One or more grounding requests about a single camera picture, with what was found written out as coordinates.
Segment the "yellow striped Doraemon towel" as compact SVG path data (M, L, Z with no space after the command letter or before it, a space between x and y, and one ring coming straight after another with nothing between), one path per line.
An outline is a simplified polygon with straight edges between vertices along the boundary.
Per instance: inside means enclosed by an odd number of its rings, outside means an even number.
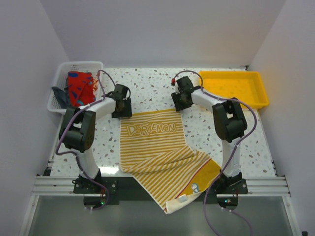
M154 185L169 185L177 200L154 199L166 213L187 206L196 196L188 188L195 183L204 192L220 173L220 166L203 151L186 143L182 116L174 109L138 113L121 121L120 168L131 174L149 195Z

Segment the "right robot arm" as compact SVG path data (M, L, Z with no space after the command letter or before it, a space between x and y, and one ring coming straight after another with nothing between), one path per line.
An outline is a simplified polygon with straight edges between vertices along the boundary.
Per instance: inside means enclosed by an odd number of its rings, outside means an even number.
M238 146L248 127L240 103L236 99L217 97L201 86L194 86L187 76L173 78L171 85L175 87L171 97L177 112L192 105L212 112L216 135L222 141L222 167L219 178L211 188L225 193L232 192L242 180Z

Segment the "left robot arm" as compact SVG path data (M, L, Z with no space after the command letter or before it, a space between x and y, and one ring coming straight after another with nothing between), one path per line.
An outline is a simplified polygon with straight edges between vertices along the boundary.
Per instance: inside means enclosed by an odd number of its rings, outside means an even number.
M56 155L73 154L85 178L85 187L91 193L101 190L102 180L97 166L92 144L95 138L96 121L108 114L112 118L132 117L131 91L128 87L116 84L114 90L100 100L80 107L69 107L63 118L59 132Z

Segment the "orange white patterned cloth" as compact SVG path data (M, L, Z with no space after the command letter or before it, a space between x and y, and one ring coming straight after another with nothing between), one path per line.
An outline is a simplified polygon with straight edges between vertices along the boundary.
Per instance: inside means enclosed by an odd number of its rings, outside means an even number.
M97 71L96 75L93 76L93 94L97 97L99 88L100 70Z

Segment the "red patterned towel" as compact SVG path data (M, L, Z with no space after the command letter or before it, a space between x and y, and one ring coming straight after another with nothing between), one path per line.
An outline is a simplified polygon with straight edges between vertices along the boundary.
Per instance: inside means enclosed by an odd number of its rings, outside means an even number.
M84 106L96 99L95 79L91 72L69 71L67 87L71 106Z

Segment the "dark grey towel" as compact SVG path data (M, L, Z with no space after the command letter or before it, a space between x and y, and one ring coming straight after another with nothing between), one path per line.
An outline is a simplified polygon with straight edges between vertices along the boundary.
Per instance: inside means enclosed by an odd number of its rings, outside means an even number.
M67 109L71 106L68 87L65 87L64 89L52 87L52 91L62 109Z

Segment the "yellow plastic tray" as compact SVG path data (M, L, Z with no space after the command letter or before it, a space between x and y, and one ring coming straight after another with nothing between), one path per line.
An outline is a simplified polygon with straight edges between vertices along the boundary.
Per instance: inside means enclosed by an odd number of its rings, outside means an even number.
M253 109L269 105L269 99L257 71L200 71L204 88L217 96L241 100Z

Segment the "white plastic laundry basket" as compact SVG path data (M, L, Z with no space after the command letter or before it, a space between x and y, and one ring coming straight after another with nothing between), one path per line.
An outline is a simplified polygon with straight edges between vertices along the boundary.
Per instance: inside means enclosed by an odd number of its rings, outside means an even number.
M67 85L66 79L69 71L89 72L94 79L97 79L97 72L103 69L103 63L100 61L69 61L59 65L52 81L53 87L64 89ZM50 112L64 115L66 109L62 109L57 102L53 91L50 92L47 109Z

